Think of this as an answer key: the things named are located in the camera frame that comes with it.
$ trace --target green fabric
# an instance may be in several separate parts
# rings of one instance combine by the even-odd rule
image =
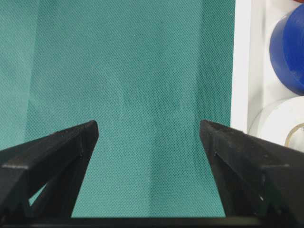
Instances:
[[[0,149],[95,119],[73,216],[223,216],[199,122],[229,125],[234,0],[0,0]]]

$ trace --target white tape roll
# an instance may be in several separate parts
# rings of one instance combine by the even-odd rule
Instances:
[[[304,96],[280,100],[263,109],[249,134],[304,152]]]

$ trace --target black bar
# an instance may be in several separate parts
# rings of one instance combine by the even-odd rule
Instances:
[[[203,227],[272,227],[255,217],[227,218],[42,218],[3,228],[203,228]]]

